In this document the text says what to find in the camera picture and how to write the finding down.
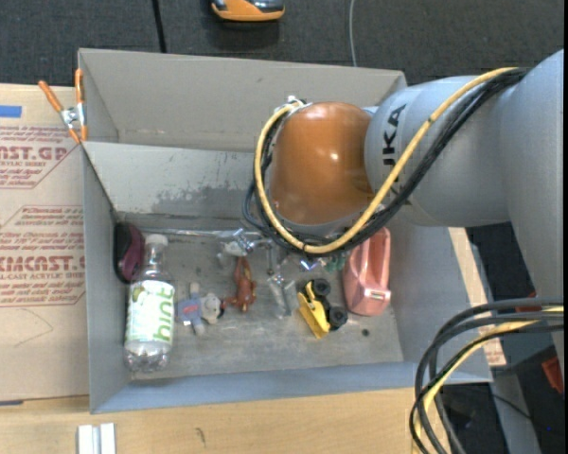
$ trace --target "metal clip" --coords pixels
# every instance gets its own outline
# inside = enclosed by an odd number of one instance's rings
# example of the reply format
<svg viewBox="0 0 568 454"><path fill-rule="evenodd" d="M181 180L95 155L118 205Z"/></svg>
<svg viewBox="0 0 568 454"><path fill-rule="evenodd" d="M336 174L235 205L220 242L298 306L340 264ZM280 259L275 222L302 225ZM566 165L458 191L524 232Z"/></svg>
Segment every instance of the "metal clip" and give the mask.
<svg viewBox="0 0 568 454"><path fill-rule="evenodd" d="M53 90L50 89L50 86L43 80L38 82L38 86L40 89L44 91L48 102L51 106L55 109L63 124L69 130L70 136L74 139L74 141L80 144L80 141L86 141L88 137L88 129L86 126L86 103L84 100L84 92L82 88L82 70L77 69L76 74L74 76L75 79L75 88L76 88L76 106L72 108L65 109L60 101L53 93ZM80 136L78 136L76 129L74 128L74 123L76 121L80 122Z"/></svg>

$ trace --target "pink container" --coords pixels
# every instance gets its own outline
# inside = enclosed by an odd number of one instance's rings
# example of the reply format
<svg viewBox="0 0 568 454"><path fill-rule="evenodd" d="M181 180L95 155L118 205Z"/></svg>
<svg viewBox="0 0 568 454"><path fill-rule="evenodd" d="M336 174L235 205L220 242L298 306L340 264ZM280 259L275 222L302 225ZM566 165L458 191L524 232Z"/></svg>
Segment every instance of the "pink container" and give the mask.
<svg viewBox="0 0 568 454"><path fill-rule="evenodd" d="M356 246L343 268L347 309L362 316L384 312L391 298L389 290L390 234L385 227Z"/></svg>

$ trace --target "cardboard sheet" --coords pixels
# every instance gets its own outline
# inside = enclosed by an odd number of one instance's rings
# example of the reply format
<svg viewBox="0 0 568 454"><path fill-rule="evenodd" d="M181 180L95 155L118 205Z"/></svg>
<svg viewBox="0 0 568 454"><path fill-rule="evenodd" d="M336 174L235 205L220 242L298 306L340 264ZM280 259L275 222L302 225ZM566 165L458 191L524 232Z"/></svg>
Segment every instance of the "cardboard sheet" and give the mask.
<svg viewBox="0 0 568 454"><path fill-rule="evenodd" d="M80 150L37 86L0 85L0 105L22 110L0 118L0 402L84 394Z"/></svg>

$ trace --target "orange toy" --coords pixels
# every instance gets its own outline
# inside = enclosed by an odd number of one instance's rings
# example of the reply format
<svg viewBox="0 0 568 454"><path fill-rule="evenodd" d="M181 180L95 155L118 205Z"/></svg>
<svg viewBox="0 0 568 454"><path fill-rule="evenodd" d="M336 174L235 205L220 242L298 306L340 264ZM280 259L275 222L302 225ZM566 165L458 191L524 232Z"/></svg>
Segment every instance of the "orange toy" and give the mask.
<svg viewBox="0 0 568 454"><path fill-rule="evenodd" d="M257 283L253 281L246 257L238 257L238 263L234 270L234 280L237 286L236 296L225 298L225 304L237 306L242 313L245 313L248 306L254 303L257 298L255 294Z"/></svg>

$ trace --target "dark floor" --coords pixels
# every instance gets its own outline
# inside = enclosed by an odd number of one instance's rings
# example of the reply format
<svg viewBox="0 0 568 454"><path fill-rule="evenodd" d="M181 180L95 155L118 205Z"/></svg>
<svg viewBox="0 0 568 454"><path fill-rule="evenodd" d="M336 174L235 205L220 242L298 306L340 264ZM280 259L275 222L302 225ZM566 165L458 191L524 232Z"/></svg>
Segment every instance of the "dark floor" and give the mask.
<svg viewBox="0 0 568 454"><path fill-rule="evenodd" d="M341 65L355 55L362 67L402 70L409 84L532 67L564 47L564 0L285 0L284 17L261 26L224 25L205 0L159 3L169 53ZM0 82L71 85L80 47L159 52L151 0L0 0ZM495 297L531 291L507 225L471 237ZM542 395L550 391L537 363L522 376L539 426L552 426L543 416L559 417L563 400ZM504 453L492 399L476 393L483 388L449 389L477 406L467 422L458 412L459 437L469 454ZM543 454L563 452L563 437L541 434Z"/></svg>

